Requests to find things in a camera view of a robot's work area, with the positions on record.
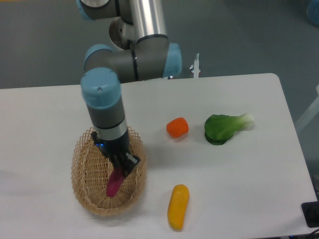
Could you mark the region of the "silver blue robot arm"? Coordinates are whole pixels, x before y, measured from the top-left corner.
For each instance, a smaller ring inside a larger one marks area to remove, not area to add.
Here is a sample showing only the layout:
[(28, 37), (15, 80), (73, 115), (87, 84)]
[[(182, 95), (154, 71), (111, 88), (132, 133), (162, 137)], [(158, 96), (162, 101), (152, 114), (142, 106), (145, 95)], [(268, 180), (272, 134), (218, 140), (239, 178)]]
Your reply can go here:
[(126, 44), (120, 51), (104, 44), (90, 47), (81, 79), (95, 129), (91, 137), (113, 167), (127, 177), (140, 159), (130, 151), (121, 84), (179, 74), (180, 46), (168, 40), (159, 0), (79, 0), (77, 7), (86, 19), (113, 18), (133, 30), (124, 35)]

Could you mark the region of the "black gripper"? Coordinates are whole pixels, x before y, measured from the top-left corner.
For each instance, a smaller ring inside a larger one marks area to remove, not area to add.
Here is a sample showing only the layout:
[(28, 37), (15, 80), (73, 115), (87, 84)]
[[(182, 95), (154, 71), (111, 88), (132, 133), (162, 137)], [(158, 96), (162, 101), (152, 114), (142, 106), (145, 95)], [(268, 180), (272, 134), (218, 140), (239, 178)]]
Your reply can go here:
[(130, 151), (128, 130), (119, 138), (104, 140), (98, 137), (96, 131), (91, 133), (93, 142), (101, 153), (109, 159), (113, 168), (120, 168), (124, 177), (128, 177), (140, 162), (140, 158)]

